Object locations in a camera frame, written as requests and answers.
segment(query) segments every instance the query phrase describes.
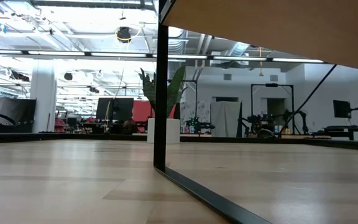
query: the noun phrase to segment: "white planter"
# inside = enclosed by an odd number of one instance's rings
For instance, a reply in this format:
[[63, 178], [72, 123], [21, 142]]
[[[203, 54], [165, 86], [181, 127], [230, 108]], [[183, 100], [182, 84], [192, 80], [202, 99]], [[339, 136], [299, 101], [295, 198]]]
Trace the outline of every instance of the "white planter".
[[[147, 143], [154, 143], [154, 124], [155, 119], [149, 118], [147, 125]], [[167, 144], [180, 143], [180, 120], [167, 119]]]

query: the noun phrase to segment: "shelf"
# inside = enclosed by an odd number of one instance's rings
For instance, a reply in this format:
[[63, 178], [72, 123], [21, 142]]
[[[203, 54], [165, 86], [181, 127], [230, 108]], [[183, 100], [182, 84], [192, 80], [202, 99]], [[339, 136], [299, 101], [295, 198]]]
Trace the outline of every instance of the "shelf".
[[358, 68], [356, 0], [167, 2], [167, 26]]

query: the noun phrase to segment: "snake plant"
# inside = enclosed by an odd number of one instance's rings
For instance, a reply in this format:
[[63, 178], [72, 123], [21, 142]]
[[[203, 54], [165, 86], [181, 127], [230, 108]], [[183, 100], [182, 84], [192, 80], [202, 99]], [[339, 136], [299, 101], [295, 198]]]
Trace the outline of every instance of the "snake plant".
[[[143, 94], [149, 99], [150, 105], [155, 110], [155, 79], [157, 74], [154, 73], [153, 80], [150, 80], [149, 75], [146, 75], [143, 69], [140, 69], [142, 73], [139, 74], [140, 79], [143, 82]], [[183, 88], [183, 78], [185, 77], [186, 66], [180, 67], [172, 78], [167, 88], [167, 117], [169, 117], [173, 106], [180, 102], [183, 92], [187, 89]]]

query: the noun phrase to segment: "light wood floor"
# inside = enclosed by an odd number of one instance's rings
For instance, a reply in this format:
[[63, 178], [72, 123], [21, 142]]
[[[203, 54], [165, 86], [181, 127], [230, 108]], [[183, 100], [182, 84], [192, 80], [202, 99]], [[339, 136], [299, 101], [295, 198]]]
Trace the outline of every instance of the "light wood floor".
[[158, 174], [145, 142], [0, 144], [0, 224], [225, 223]]
[[358, 151], [198, 143], [171, 148], [167, 161], [274, 224], [358, 224]]

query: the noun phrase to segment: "white column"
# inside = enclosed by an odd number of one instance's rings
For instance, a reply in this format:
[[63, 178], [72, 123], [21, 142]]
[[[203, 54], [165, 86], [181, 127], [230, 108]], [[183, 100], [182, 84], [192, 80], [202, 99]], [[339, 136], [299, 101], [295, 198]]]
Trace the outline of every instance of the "white column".
[[35, 60], [30, 90], [30, 98], [37, 100], [33, 133], [54, 131], [56, 92], [57, 77], [54, 60]]

